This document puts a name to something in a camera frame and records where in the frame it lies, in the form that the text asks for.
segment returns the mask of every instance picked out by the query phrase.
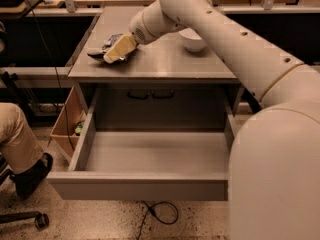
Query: white bowl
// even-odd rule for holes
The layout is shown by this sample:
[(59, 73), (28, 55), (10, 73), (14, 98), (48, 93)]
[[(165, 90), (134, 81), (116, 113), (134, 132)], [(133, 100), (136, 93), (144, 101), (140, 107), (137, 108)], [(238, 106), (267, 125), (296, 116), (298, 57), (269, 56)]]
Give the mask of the white bowl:
[(179, 34), (183, 46), (190, 52), (199, 52), (207, 46), (202, 38), (191, 28), (181, 30)]

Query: terrazzo floor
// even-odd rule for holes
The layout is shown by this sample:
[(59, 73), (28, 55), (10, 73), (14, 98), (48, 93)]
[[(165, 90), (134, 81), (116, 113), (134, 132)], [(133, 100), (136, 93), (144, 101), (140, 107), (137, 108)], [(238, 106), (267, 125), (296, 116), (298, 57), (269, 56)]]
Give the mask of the terrazzo floor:
[[(67, 170), (68, 163), (57, 144), (49, 136), (52, 126), (33, 127), (45, 151), (54, 157), (53, 171)], [(0, 214), (37, 210), (49, 216), (50, 224), (39, 231), (34, 220), (0, 225), (2, 240), (50, 239), (137, 239), (147, 208), (137, 201), (74, 201), (63, 200), (44, 180), (27, 200), (15, 193), (14, 183), (7, 179), (0, 187)], [(146, 216), (139, 239), (229, 239), (228, 202), (177, 202), (178, 221), (173, 225), (158, 222), (150, 213)], [(157, 212), (173, 216), (168, 206)]]

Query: wire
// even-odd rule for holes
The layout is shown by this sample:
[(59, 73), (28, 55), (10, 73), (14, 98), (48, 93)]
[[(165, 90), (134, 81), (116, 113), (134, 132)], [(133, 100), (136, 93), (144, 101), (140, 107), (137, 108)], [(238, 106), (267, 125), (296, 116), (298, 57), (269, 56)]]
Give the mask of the wire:
[[(34, 19), (34, 21), (35, 21), (35, 23), (36, 23), (36, 26), (37, 26), (37, 29), (38, 29), (38, 32), (39, 32), (39, 35), (40, 35), (40, 39), (41, 39), (41, 41), (42, 41), (42, 44), (43, 44), (44, 48), (46, 49), (46, 51), (47, 51), (47, 53), (48, 53), (48, 55), (49, 55), (49, 57), (50, 57), (51, 63), (52, 63), (52, 65), (53, 65), (54, 69), (55, 69), (55, 73), (56, 73), (56, 76), (57, 76), (57, 81), (58, 81), (59, 90), (61, 91), (62, 96), (64, 96), (64, 95), (63, 95), (62, 86), (61, 86), (60, 76), (59, 76), (59, 73), (58, 73), (58, 69), (57, 69), (57, 67), (56, 67), (55, 60), (54, 60), (54, 58), (53, 58), (53, 56), (52, 56), (52, 54), (51, 54), (51, 52), (50, 52), (50, 49), (49, 49), (46, 41), (44, 40), (42, 31), (41, 31), (41, 29), (40, 29), (39, 22), (38, 22), (38, 20), (37, 20), (37, 17), (36, 17), (36, 15), (35, 15), (34, 11), (33, 11), (33, 8), (32, 8), (32, 5), (31, 5), (30, 1), (29, 1), (29, 0), (25, 0), (25, 1), (28, 3), (28, 5), (29, 5), (29, 7), (30, 7), (30, 9), (31, 9), (31, 12), (32, 12), (32, 15), (33, 15), (33, 19)], [(70, 138), (70, 132), (69, 132), (69, 127), (68, 127), (68, 126), (69, 126), (69, 119), (68, 119), (67, 106), (66, 106), (65, 102), (63, 102), (62, 104), (63, 104), (63, 107), (64, 107), (64, 109), (65, 109), (66, 129), (67, 129), (68, 140), (69, 140), (69, 143), (70, 143), (70, 145), (71, 145), (72, 150), (74, 150), (74, 146), (73, 146), (73, 143), (72, 143), (71, 138)]]
[[(174, 204), (172, 204), (172, 203), (169, 203), (169, 202), (159, 202), (159, 203), (156, 203), (156, 204), (154, 204), (154, 205), (149, 206), (145, 201), (142, 201), (142, 202), (147, 206), (148, 210), (147, 210), (147, 212), (146, 212), (146, 213), (144, 214), (144, 216), (143, 216), (143, 220), (142, 220), (141, 225), (140, 225), (140, 229), (139, 229), (139, 234), (138, 234), (138, 236), (137, 236), (137, 240), (139, 240), (140, 237), (141, 237), (143, 224), (144, 224), (144, 222), (145, 222), (145, 220), (146, 220), (146, 217), (147, 217), (147, 215), (148, 215), (149, 213), (150, 213), (154, 218), (156, 218), (160, 223), (165, 224), (165, 225), (173, 225), (173, 224), (176, 223), (176, 222), (178, 221), (178, 219), (179, 219), (179, 211), (178, 211), (177, 207), (176, 207)], [(170, 206), (171, 208), (173, 208), (174, 213), (175, 213), (175, 218), (174, 218), (172, 221), (164, 221), (164, 220), (162, 220), (162, 219), (157, 215), (157, 213), (156, 213), (156, 211), (155, 211), (155, 208), (156, 208), (157, 206), (159, 206), (159, 205), (168, 205), (168, 206)]]

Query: drawer handle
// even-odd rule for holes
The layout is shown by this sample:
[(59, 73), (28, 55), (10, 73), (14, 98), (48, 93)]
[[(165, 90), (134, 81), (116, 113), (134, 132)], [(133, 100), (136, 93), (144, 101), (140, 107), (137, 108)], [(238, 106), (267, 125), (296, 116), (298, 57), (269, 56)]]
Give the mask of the drawer handle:
[(168, 90), (167, 93), (164, 94), (156, 94), (153, 90), (152, 90), (152, 98), (154, 99), (171, 99), (174, 96), (174, 91)]
[(147, 91), (146, 93), (139, 93), (137, 91), (128, 91), (127, 96), (128, 98), (131, 98), (131, 99), (146, 100), (149, 98), (149, 91)]

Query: gray tabletop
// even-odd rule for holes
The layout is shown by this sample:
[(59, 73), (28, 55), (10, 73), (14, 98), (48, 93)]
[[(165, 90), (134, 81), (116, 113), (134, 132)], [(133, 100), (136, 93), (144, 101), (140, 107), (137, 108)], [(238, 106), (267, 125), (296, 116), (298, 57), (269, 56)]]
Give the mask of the gray tabletop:
[(202, 79), (236, 81), (234, 74), (212, 49), (187, 51), (178, 33), (140, 45), (126, 62), (107, 64), (87, 55), (99, 49), (113, 34), (128, 32), (131, 18), (143, 7), (105, 7), (83, 50), (69, 73), (79, 82), (105, 82), (124, 79)]

